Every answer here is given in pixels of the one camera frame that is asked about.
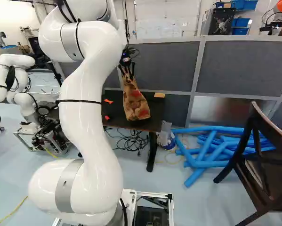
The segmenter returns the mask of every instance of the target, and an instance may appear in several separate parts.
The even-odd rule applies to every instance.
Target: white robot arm
[[[22,92],[28,84],[28,74],[25,69],[32,67],[34,64],[35,60],[30,56],[0,55],[0,102],[7,98],[9,103],[14,103],[13,98],[15,94]],[[6,78],[11,66],[15,68],[15,79],[10,90],[14,91],[10,91],[6,84]]]
[[[28,84],[28,74],[26,68],[32,67],[35,60],[30,56],[2,54],[0,55],[0,102],[7,98],[11,104],[14,102],[21,106],[22,115],[29,121],[37,123],[34,118],[35,109],[33,107],[32,97],[26,93],[22,93]],[[6,79],[10,67],[14,67],[15,77],[13,84],[8,87]]]
[[[69,23],[74,18],[81,22]],[[119,27],[111,0],[64,0],[40,28],[40,47],[46,55],[61,62],[83,61],[63,82],[58,107],[62,130],[84,161],[46,163],[28,189],[41,210],[67,223],[105,226],[119,207],[122,171],[101,119],[103,83],[125,46]]]

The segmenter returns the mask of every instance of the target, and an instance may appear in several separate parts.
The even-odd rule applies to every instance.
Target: metal frame cart
[[[172,194],[124,189],[122,199],[126,206],[128,226],[174,226]],[[140,199],[155,204],[157,208],[138,205]],[[52,226],[62,226],[61,223],[62,219],[56,218]]]

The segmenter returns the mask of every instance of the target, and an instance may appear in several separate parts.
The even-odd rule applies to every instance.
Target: black table
[[[135,129],[149,132],[150,153],[147,163],[147,171],[152,172],[157,143],[156,132],[161,131],[161,124],[164,114],[165,98],[154,97],[154,93],[143,93],[146,98],[151,118],[139,121],[127,121],[123,108],[123,92],[115,90],[106,90],[102,95],[102,122],[108,127],[117,127],[125,129]],[[104,102],[104,99],[113,101],[112,104]]]

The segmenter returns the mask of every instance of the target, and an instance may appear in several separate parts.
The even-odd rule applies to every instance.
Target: yellow cable
[[[58,157],[56,155],[53,155],[47,148],[45,148],[45,150],[47,151],[47,153],[49,153],[53,158],[57,159]]]
[[[7,218],[9,218],[12,214],[14,214],[16,211],[18,211],[18,209],[23,205],[24,201],[26,201],[26,199],[28,198],[28,196],[26,196],[22,202],[11,212],[9,213],[7,216],[5,216],[2,220],[0,220],[0,225],[1,223],[3,223],[4,220],[6,220]]]
[[[184,159],[184,157],[181,155],[180,156],[180,159],[178,161],[175,161],[175,162],[170,162],[167,160],[167,156],[169,154],[175,154],[175,151],[170,151],[168,154],[165,155],[164,159],[165,159],[165,162],[168,163],[169,165],[175,165],[175,164],[178,164],[180,161],[182,161]]]

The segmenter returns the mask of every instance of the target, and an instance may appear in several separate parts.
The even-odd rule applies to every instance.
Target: cubicle partition
[[[135,75],[142,92],[166,94],[164,120],[242,126],[250,102],[282,128],[282,36],[201,36],[138,40]],[[61,63],[67,76],[76,63]],[[114,70],[105,89],[121,90]]]

